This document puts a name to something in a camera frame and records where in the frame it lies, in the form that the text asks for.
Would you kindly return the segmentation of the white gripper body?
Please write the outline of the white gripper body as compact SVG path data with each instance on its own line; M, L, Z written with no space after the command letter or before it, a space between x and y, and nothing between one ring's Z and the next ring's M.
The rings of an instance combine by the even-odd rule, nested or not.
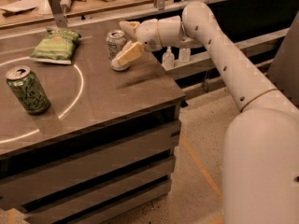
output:
M185 34L180 16L151 19L141 22L135 29L136 40L145 51L159 51L166 47L195 49L200 42Z

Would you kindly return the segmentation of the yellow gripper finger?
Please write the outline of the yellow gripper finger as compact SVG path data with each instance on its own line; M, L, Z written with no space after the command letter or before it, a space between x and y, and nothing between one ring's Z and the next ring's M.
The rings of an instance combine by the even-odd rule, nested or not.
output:
M112 60L111 67L114 70L125 70L130 62L140 58L144 52L144 47L140 42L128 41Z
M135 37L135 30L139 26L139 21L120 21L120 28L131 37Z

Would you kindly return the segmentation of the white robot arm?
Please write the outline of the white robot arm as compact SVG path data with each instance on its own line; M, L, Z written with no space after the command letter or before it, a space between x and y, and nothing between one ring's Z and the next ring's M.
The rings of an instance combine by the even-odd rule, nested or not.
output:
M207 4L120 27L132 39L113 68L144 52L202 45L235 100L240 113L223 144L223 224L299 224L299 109L227 37Z

